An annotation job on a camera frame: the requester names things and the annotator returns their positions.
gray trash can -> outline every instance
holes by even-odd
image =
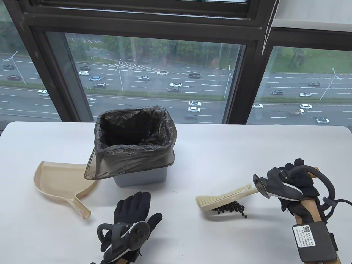
[[[119,187],[166,180],[175,161],[177,131],[164,107],[111,110],[95,124],[94,150],[84,177],[113,177]]]

black garbage bag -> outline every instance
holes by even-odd
[[[88,180],[163,168],[175,161],[175,123],[161,106],[106,111],[98,116],[94,135],[84,174]]]

glove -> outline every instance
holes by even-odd
[[[296,166],[304,165],[304,160],[296,159],[294,164],[287,163],[285,167],[280,167],[279,170],[291,170]],[[299,172],[297,174],[291,175],[289,179],[281,179],[283,182],[293,185],[299,188],[304,197],[311,198],[315,200],[316,206],[318,208],[319,214],[321,216],[322,221],[325,221],[325,214],[323,210],[320,209],[320,202],[318,196],[320,195],[318,190],[314,187],[314,182],[312,177],[308,174],[307,171]],[[297,204],[301,204],[301,202],[292,202],[285,199],[279,198],[281,202],[281,210],[284,212],[286,209],[290,211],[291,214],[300,215],[301,213],[293,212],[294,208],[297,208]]]
[[[150,193],[149,192],[138,192],[135,195],[129,196],[126,200],[118,202],[114,212],[114,224],[123,222],[128,224],[145,221],[149,214],[150,208]],[[152,215],[148,220],[150,227],[150,234],[155,229],[156,225],[162,220],[162,214],[157,213]],[[128,231],[128,227],[122,230],[122,233]],[[104,241],[101,244],[101,251],[104,252],[111,244],[112,231],[108,231],[105,235]],[[137,257],[140,255],[139,249],[129,251],[124,254],[121,258],[128,262],[135,262]]]

dustpan handle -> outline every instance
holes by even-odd
[[[69,200],[73,208],[83,217],[83,219],[88,219],[92,212],[82,204],[82,202],[75,196],[73,199]]]

beige dustpan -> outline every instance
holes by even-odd
[[[42,161],[34,175],[38,191],[56,201],[66,201],[87,219],[92,214],[79,200],[86,196],[98,181],[84,178],[85,164],[68,164]]]

